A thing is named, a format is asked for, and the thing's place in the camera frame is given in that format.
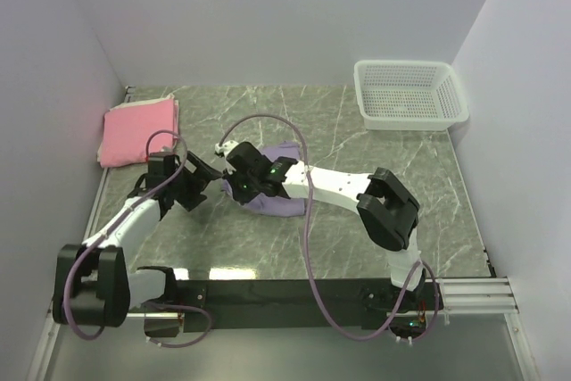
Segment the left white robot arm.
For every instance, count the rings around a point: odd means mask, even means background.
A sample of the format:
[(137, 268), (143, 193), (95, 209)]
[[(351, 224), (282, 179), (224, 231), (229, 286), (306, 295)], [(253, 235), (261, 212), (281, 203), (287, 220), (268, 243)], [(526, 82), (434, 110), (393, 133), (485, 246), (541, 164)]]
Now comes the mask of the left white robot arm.
[(149, 302), (168, 311), (181, 302), (172, 268), (144, 266), (128, 271), (140, 246), (174, 206), (187, 211), (205, 201), (204, 190), (222, 177), (193, 153), (153, 153), (120, 211), (81, 244), (57, 255), (53, 320), (78, 326), (118, 327), (128, 311)]

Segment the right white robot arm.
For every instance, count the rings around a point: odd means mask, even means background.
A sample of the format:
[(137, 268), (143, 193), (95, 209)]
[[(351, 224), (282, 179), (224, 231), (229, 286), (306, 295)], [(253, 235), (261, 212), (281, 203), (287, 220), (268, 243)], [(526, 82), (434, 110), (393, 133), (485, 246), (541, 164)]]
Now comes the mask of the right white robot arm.
[(360, 216), (369, 239), (386, 251), (396, 305), (410, 309), (423, 297), (425, 274), (417, 244), (419, 203), (387, 169), (372, 174), (310, 166), (288, 157), (274, 161), (248, 142), (215, 146), (225, 160), (224, 180), (232, 198), (247, 204), (259, 195), (305, 199), (341, 207)]

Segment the purple t shirt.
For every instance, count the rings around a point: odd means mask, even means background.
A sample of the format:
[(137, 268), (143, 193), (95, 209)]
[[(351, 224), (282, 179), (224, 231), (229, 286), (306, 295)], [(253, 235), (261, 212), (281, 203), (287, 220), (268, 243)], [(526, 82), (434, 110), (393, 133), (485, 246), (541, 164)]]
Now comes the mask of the purple t shirt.
[[(267, 146), (259, 151), (267, 156), (271, 161), (275, 161), (280, 156), (294, 158), (297, 161), (300, 159), (300, 146), (293, 141), (285, 141), (278, 145)], [(233, 199), (230, 185), (225, 180), (225, 171), (226, 169), (223, 170), (222, 189)], [(289, 197), (289, 199), (285, 199), (282, 197), (267, 197), (264, 194), (260, 194), (249, 203), (239, 204), (245, 207), (248, 211), (266, 216), (290, 218), (302, 216), (305, 213), (305, 202), (302, 198)]]

